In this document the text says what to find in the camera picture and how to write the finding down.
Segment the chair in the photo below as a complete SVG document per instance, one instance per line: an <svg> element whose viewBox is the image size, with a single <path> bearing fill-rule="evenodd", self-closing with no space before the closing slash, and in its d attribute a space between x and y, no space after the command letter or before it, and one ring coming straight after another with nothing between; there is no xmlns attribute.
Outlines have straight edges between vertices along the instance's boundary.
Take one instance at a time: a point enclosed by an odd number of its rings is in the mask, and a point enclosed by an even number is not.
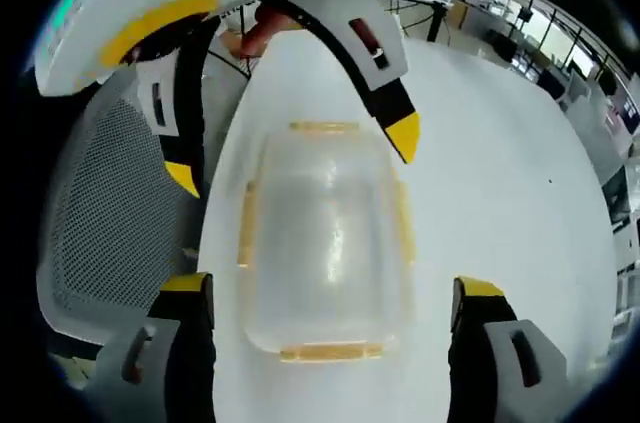
<svg viewBox="0 0 640 423"><path fill-rule="evenodd" d="M134 81L135 71L120 71L88 103L43 215L42 314L55 332L98 345L146 315L170 275L190 271L180 241L192 197L165 171Z"/></svg>

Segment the clear plastic container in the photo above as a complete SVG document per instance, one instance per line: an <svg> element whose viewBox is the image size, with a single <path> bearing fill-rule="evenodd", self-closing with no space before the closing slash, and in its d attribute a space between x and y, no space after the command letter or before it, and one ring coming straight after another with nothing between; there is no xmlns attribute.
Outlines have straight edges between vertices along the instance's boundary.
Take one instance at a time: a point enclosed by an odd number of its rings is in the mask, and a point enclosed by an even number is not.
<svg viewBox="0 0 640 423"><path fill-rule="evenodd" d="M348 125L296 128L267 139L245 200L246 333L288 360L380 356L411 313L388 144Z"/></svg>

